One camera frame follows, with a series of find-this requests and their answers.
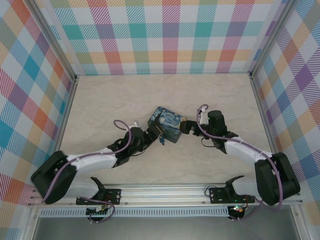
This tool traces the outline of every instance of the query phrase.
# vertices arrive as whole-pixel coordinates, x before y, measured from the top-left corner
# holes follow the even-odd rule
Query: ventilation grille
[[[112,217],[228,217],[226,206],[204,207],[116,207]],[[40,218],[81,218],[86,216],[86,208],[44,208]]]

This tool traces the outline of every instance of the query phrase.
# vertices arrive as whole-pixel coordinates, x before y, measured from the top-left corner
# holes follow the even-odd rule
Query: plaid wallpaper
[[[320,0],[300,0],[256,76],[272,134],[320,234]]]
[[[279,5],[275,15],[273,16],[271,24],[269,25],[268,30],[266,31],[266,33],[265,33],[265,35],[263,37],[263,40],[260,43],[260,46],[259,46],[258,50],[256,51],[256,53],[254,55],[253,61],[252,61],[251,65],[250,65],[250,68],[249,68],[249,72],[251,72],[253,70],[254,66],[256,65],[257,59],[260,56],[260,53],[261,53],[262,49],[264,49],[264,47],[265,47],[265,45],[266,45],[266,43],[267,43],[267,41],[269,39],[270,34],[271,34],[271,32],[273,31],[273,29],[274,29],[274,27],[276,25],[277,20],[279,19],[283,9],[286,6],[287,1],[288,0],[281,0],[281,3]]]
[[[22,0],[0,0],[0,240],[16,239],[72,82]]]
[[[71,64],[86,75],[247,72],[275,2],[50,0],[49,11],[48,1],[37,0]]]

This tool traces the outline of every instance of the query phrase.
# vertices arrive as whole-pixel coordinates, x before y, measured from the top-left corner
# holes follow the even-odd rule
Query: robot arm
[[[300,191],[300,185],[293,172],[287,156],[282,153],[272,154],[266,151],[256,151],[235,133],[228,131],[225,125],[225,119],[222,112],[214,110],[206,112],[202,109],[199,124],[201,128],[212,136],[220,138],[211,138],[214,147],[225,154],[233,155],[255,169],[255,179],[244,176],[237,176],[228,180],[225,184],[225,192],[230,201],[238,196],[259,196],[268,205],[274,205],[279,202],[280,190],[275,172],[265,156],[269,157],[276,165],[280,176],[283,198],[288,198]],[[146,131],[143,131],[137,125],[130,128],[131,141],[126,149],[116,154],[105,155],[104,153],[115,152],[122,149],[129,141],[129,132],[124,138],[116,140],[106,148],[81,155],[77,160],[77,155],[66,156],[62,151],[54,152],[48,160],[38,168],[31,176],[31,180],[38,189],[42,197],[49,191],[57,172],[71,160],[67,167],[60,171],[53,188],[45,200],[46,204],[52,204],[66,197],[82,196],[93,200],[101,200],[104,196],[104,187],[98,179],[91,179],[91,182],[81,182],[74,180],[75,176],[89,173],[98,169],[115,168],[129,161],[129,158],[137,152],[145,151],[162,133],[159,126],[161,113],[155,118],[154,122]],[[202,136],[207,139],[203,131],[199,128],[196,121],[183,121],[180,123],[180,131],[183,134]]]
[[[225,183],[225,191],[230,201],[236,199],[237,196],[247,195],[261,197],[268,205],[274,205],[279,202],[280,190],[276,173],[265,156],[271,159],[279,173],[283,199],[300,192],[299,182],[288,157],[284,153],[272,154],[247,144],[237,134],[228,131],[224,116],[219,110],[206,112],[206,108],[202,108],[199,124],[206,133],[218,137],[211,138],[214,147],[225,154],[241,159],[255,169],[255,179],[237,176]],[[193,135],[210,139],[199,128],[196,121],[188,120],[182,122],[180,131],[184,134],[189,134],[190,131],[193,131]]]
[[[76,176],[90,173],[99,169],[111,169],[129,161],[129,158],[137,152],[145,151],[161,134],[159,128],[159,114],[146,131],[143,131],[136,123],[130,126],[131,141],[126,149],[116,154],[105,155],[104,153],[115,152],[122,149],[129,141],[129,132],[124,138],[116,140],[104,149],[87,153],[85,155],[65,155],[62,151],[54,152],[31,176],[31,181],[42,197],[45,197],[53,184],[57,172],[67,165],[61,172],[53,188],[46,198],[46,204],[53,204],[64,196],[82,196],[90,199],[100,200],[103,185],[96,179],[91,178],[89,182],[78,181]]]

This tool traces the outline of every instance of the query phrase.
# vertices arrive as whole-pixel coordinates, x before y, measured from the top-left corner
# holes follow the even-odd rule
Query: mounting plate
[[[224,187],[210,187],[209,196],[211,204],[252,204],[255,202],[255,199],[252,196],[247,196],[247,199],[244,195],[239,196],[235,201],[231,201],[225,191]]]
[[[105,189],[104,192],[105,201],[111,202],[113,205],[119,205],[121,199],[121,189]],[[77,197],[75,201],[76,205],[98,205],[99,203],[93,201],[84,200],[81,197]]]

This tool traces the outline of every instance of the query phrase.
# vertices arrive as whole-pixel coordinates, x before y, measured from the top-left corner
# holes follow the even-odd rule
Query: starry night painting
[[[187,119],[184,116],[159,106],[150,117],[148,125],[150,125],[160,113],[159,123],[163,137],[172,143],[176,143],[181,135],[179,130],[180,122],[186,121]]]

